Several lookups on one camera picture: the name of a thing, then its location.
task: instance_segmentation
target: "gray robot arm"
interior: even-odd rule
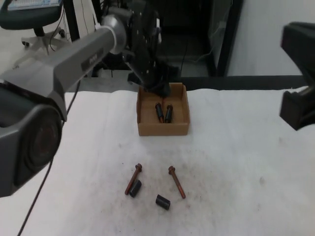
[[[128,80],[159,96],[170,93],[177,69],[156,58],[158,14],[134,0],[109,8],[96,32],[42,61],[0,76],[0,197],[10,196],[51,162],[67,120],[64,93],[109,52],[122,53]]]
[[[0,76],[0,80],[51,99],[66,121],[64,93],[106,54],[121,53],[126,42],[124,24],[117,16],[109,15],[104,18],[103,26],[96,32],[61,48],[42,61],[8,71]]]

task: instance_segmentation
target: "open cardboard box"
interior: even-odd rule
[[[137,100],[137,123],[140,136],[187,135],[190,124],[186,87],[182,83],[171,83],[169,97],[161,97],[139,88]],[[172,122],[160,123],[155,105],[162,105],[164,116],[169,104],[173,105]]]

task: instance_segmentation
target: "rusty bolt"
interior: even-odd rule
[[[132,187],[132,185],[133,185],[133,182],[136,180],[137,175],[138,175],[141,171],[142,171],[142,166],[141,166],[140,163],[138,163],[138,164],[136,165],[136,170],[135,170],[135,172],[133,173],[133,176],[131,177],[131,180],[130,180],[130,182],[129,182],[129,184],[128,184],[126,190],[125,190],[125,194],[126,194],[126,195],[129,194],[129,191],[130,191],[130,189],[131,189],[131,187]]]
[[[183,190],[181,184],[179,183],[179,180],[178,180],[178,178],[177,178],[177,176],[176,176],[176,174],[175,174],[175,167],[170,166],[170,167],[168,168],[168,173],[173,176],[173,179],[174,179],[174,181],[175,181],[175,183],[176,183],[176,186],[177,186],[177,188],[178,188],[178,190],[179,190],[179,192],[180,192],[182,198],[183,198],[183,199],[186,198],[186,195],[185,195],[185,193],[184,193],[184,190]]]

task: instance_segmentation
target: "chair wheel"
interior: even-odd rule
[[[65,38],[65,32],[63,29],[61,29],[58,33],[61,36],[61,38]]]
[[[25,47],[29,47],[30,46],[30,43],[27,43],[27,42],[25,42],[25,41],[22,41],[22,44],[25,46]]]

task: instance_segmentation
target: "chair base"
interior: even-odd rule
[[[56,35],[61,31],[60,27],[57,30],[46,33],[44,36],[35,36],[31,38],[22,38],[22,43],[26,46],[31,45],[25,52],[24,55],[19,58],[15,63],[13,68],[19,67],[19,64],[25,62],[26,60],[33,58],[39,49],[43,49],[47,55],[49,55],[50,45],[56,46],[57,49],[66,45],[65,42],[60,39],[56,39]]]

